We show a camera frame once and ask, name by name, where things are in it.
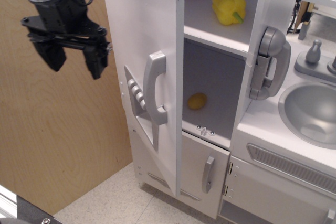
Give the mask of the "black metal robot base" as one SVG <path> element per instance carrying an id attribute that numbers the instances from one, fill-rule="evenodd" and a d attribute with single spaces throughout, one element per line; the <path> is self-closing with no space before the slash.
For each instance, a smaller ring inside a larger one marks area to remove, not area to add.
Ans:
<path id="1" fill-rule="evenodd" d="M 54 216 L 1 185 L 1 224 L 3 223 L 61 224 Z"/>

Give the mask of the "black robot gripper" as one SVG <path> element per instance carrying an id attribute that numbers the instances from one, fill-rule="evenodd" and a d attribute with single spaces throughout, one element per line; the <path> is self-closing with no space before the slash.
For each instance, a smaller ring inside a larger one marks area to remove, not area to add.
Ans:
<path id="1" fill-rule="evenodd" d="M 37 16 L 24 17 L 21 24 L 32 31 L 54 36 L 80 37 L 98 40 L 86 45 L 83 54 L 92 78 L 97 80 L 108 66 L 110 43 L 105 40 L 106 29 L 91 21 L 87 16 L 88 6 L 93 0 L 28 0 Z M 54 71 L 59 71 L 66 61 L 63 47 L 56 37 L 32 37 L 36 51 Z"/>

